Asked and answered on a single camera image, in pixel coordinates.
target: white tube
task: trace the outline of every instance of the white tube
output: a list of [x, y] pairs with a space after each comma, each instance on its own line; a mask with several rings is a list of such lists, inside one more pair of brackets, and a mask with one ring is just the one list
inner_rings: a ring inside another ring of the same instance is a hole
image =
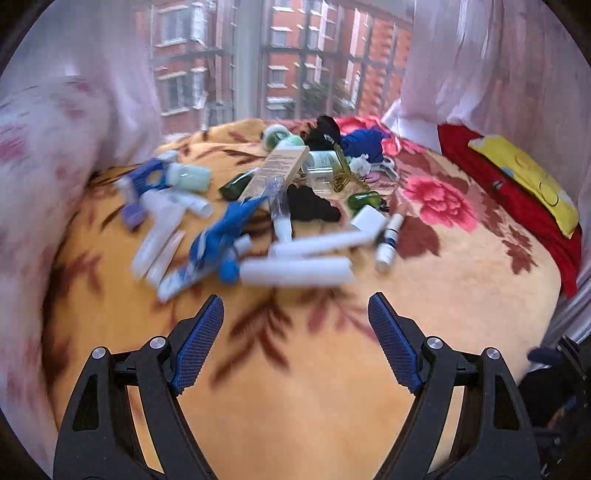
[[176, 203], [171, 203], [160, 210], [154, 226], [139, 246], [139, 250], [131, 262], [131, 273], [135, 278], [142, 278], [146, 275], [170, 236], [180, 225], [184, 211], [184, 207]]
[[165, 190], [164, 192], [173, 202], [180, 203], [199, 218], [209, 218], [213, 214], [212, 204], [199, 195], [178, 190]]
[[[240, 257], [248, 253], [252, 248], [252, 239], [250, 235], [242, 235], [234, 242], [234, 248], [229, 249], [225, 255], [232, 255]], [[207, 277], [214, 272], [219, 266], [219, 263], [210, 265], [202, 270], [188, 273], [188, 264], [177, 268], [168, 275], [166, 275], [160, 285], [158, 285], [158, 300], [160, 303], [166, 303], [175, 298], [183, 290], [186, 290], [191, 285], [195, 285], [202, 278]]]
[[305, 257], [317, 255], [340, 248], [355, 247], [374, 241], [372, 233], [351, 230], [326, 235], [297, 238], [291, 242], [275, 242], [269, 248], [269, 256]]
[[347, 257], [248, 258], [240, 265], [245, 284], [332, 287], [355, 281]]
[[148, 283], [153, 287], [158, 288], [158, 285], [160, 285], [162, 277], [168, 270], [170, 263], [173, 261], [178, 246], [181, 244], [181, 241], [183, 241], [184, 234], [185, 232], [182, 230], [177, 231], [163, 248], [152, 267], [150, 267], [146, 280], [148, 280]]

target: yellow pillowcase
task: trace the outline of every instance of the yellow pillowcase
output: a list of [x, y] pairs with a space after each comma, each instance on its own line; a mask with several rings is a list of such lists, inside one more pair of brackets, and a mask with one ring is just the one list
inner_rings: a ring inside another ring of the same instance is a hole
[[504, 173], [533, 193], [552, 216], [562, 234], [570, 238], [579, 213], [564, 189], [527, 153], [500, 135], [470, 140], [468, 146], [483, 154]]

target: white curtain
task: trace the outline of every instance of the white curtain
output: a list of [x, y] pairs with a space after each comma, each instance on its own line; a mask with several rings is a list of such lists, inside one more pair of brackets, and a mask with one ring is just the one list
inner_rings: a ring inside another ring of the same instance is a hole
[[140, 163], [161, 141], [149, 42], [138, 0], [56, 0], [0, 77], [0, 99], [53, 77], [76, 75], [107, 94], [111, 124], [96, 170]]
[[464, 123], [528, 152], [578, 200], [579, 294], [544, 339], [591, 331], [591, 69], [541, 0], [415, 0], [401, 99], [384, 122]]

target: green bottle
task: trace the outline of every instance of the green bottle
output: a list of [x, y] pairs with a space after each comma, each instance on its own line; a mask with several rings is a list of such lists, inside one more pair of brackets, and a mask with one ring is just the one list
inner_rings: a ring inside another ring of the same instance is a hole
[[372, 190], [371, 192], [355, 193], [347, 199], [347, 206], [353, 213], [357, 213], [365, 205], [371, 205], [376, 210], [380, 210], [382, 212], [388, 211], [388, 204], [386, 200], [384, 200], [382, 196], [375, 190]]
[[242, 194], [242, 192], [244, 192], [244, 189], [254, 177], [256, 170], [256, 168], [253, 168], [252, 170], [240, 173], [228, 183], [221, 186], [218, 189], [218, 192], [222, 198], [228, 202], [235, 202], [238, 200], [238, 197]]

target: cardboard box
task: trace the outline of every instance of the cardboard box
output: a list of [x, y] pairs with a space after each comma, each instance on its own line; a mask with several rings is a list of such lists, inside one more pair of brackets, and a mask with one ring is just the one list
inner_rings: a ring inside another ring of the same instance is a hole
[[268, 178], [282, 176], [285, 178], [285, 185], [289, 185], [309, 152], [308, 147], [285, 147], [273, 150], [267, 156], [263, 166], [256, 171], [238, 201], [247, 197], [260, 196], [265, 190]]

